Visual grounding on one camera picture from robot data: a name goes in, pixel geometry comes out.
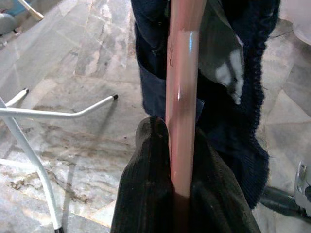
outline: dark blue cloth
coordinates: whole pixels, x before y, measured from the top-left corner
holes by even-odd
[[[275,27],[279,0],[222,0],[226,17],[244,43],[244,86],[236,105],[224,86],[198,74],[197,126],[234,172],[254,208],[268,177],[268,154],[255,139],[263,92],[260,85],[264,42]],[[165,119],[167,0],[132,0],[143,107]]]

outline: pink tube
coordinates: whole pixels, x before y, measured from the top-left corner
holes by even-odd
[[[188,232],[194,153],[199,29],[206,0],[172,0],[166,123],[174,186],[174,232]]]

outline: white metal stand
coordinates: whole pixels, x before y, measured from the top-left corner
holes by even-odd
[[[72,119],[77,117],[85,116],[96,109],[102,107],[103,105],[112,102],[118,98],[118,95],[109,96],[96,104],[80,111],[77,113],[60,113],[60,112],[50,112],[50,111],[37,111],[37,110],[29,110],[29,109],[18,109],[18,108],[11,108],[13,104],[20,101],[23,97],[28,94],[28,89],[23,89],[19,92],[13,99],[11,99],[6,104],[0,97],[0,117],[2,117],[4,123],[7,125],[17,142],[21,145],[22,149],[24,150],[25,154],[28,156],[29,160],[32,163],[32,166],[25,163],[20,163],[16,161],[0,159],[0,164],[8,165],[8,166],[17,166],[20,168],[27,168],[31,170],[35,170],[39,178],[42,182],[44,193],[46,195],[49,211],[51,214],[51,221],[54,226],[54,230],[56,233],[63,233],[63,228],[61,222],[56,217],[56,202],[51,186],[51,182],[47,175],[46,170],[44,169],[39,157],[36,155],[34,150],[31,148],[27,138],[25,137],[24,133],[18,126],[17,122],[15,121],[14,117],[28,117],[28,118],[45,118],[45,119]]]

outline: white object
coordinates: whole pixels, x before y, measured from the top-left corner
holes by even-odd
[[[32,8],[25,0],[18,0],[20,4],[22,4],[27,11],[37,20],[37,21],[41,21],[43,20],[44,16],[36,11],[34,8]]]
[[[56,202],[55,202],[55,198],[54,198],[54,194],[53,194],[53,190],[52,190],[49,177],[39,157],[36,155],[34,150],[31,148],[28,140],[26,139],[20,127],[18,126],[14,117],[57,118],[57,119],[71,119],[71,118],[76,118],[76,117],[82,117],[102,107],[104,104],[111,102],[113,100],[116,100],[118,98],[118,95],[109,96],[103,99],[102,101],[99,101],[98,103],[86,108],[85,110],[82,110],[80,112],[73,113],[73,114],[48,112],[48,111],[36,111],[36,110],[18,109],[18,108],[8,107],[8,106],[11,106],[17,103],[19,100],[25,97],[27,93],[28,93],[28,89],[25,88],[6,104],[0,97],[0,117],[2,117],[4,123],[7,125],[7,127],[9,128],[9,130],[11,131],[15,139],[18,141],[18,143],[21,145],[25,154],[29,158],[31,165],[27,163],[21,163],[21,162],[5,160],[5,159],[0,159],[0,164],[4,164],[7,166],[16,166],[19,168],[27,168],[30,170],[35,170],[38,173],[39,178],[42,182],[44,193],[46,195],[49,211],[51,214],[51,221],[53,223],[55,232],[61,232],[61,231],[58,231],[59,229],[62,228],[62,225],[61,225],[61,222],[56,217]]]
[[[311,0],[282,0],[279,18],[293,24],[295,35],[311,45]]]

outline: marble floor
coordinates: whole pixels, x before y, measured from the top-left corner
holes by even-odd
[[[109,232],[119,179],[134,151],[141,106],[129,0],[42,0],[39,23],[25,17],[0,47],[0,95],[31,91],[18,107],[77,112],[120,99],[75,120],[17,119],[50,177],[68,233]],[[266,99],[258,138],[271,155],[270,185],[293,191],[311,151],[311,47],[279,22],[263,60]],[[29,162],[0,121],[0,158]],[[52,232],[36,173],[0,166],[0,233]],[[263,233],[311,233],[310,225],[258,205]]]

